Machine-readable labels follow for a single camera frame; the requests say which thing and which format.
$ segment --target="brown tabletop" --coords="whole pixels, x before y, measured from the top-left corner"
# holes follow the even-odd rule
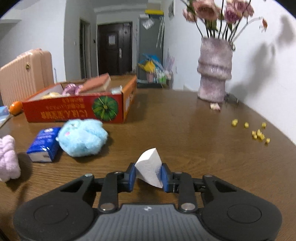
[[[232,127],[231,120],[238,119]],[[283,215],[277,241],[294,240],[296,234],[296,147],[270,123],[262,132],[271,142],[252,139],[252,130],[264,119],[243,104],[210,110],[209,103],[192,92],[138,90],[125,124],[104,124],[109,140],[97,156],[73,159],[60,151],[54,163],[31,163],[24,154],[37,133],[62,123],[27,123],[23,114],[0,129],[0,137],[16,139],[21,178],[0,183],[0,228],[17,240],[12,216],[17,206],[85,173],[104,177],[126,170],[130,162],[157,148],[171,171],[192,177],[211,173],[274,203]],[[250,128],[243,127],[249,122]],[[98,203],[97,195],[94,205]],[[177,195],[136,181],[132,193],[119,194],[119,203],[176,203]]]

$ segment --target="dark brown door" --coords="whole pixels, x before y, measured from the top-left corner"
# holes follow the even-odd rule
[[[132,70],[132,23],[98,26],[99,74],[121,75]]]

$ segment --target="brown book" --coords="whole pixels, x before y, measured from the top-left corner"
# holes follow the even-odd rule
[[[86,81],[79,93],[105,92],[110,84],[111,78],[108,73]]]

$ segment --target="door frame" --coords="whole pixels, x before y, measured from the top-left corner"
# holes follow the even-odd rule
[[[88,21],[85,21],[83,18],[79,18],[79,58],[80,58],[80,23],[85,25],[85,65],[86,65],[86,76],[87,78],[91,78],[91,24]],[[79,59],[79,69],[81,75],[81,65]]]
[[[111,24],[118,24],[118,23],[128,23],[130,26],[130,43],[131,43],[131,69],[133,70],[133,22],[132,21],[122,21],[122,22],[111,22],[111,23],[100,23],[97,24],[96,28],[96,41],[97,41],[97,46],[96,46],[96,53],[97,53],[97,66],[98,66],[98,76],[100,73],[100,32],[99,32],[99,27],[100,26],[105,26],[105,25],[111,25]]]

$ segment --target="orange fruit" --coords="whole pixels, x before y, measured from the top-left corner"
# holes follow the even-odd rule
[[[13,102],[9,107],[9,112],[13,115],[17,115],[22,111],[22,103],[20,101]]]

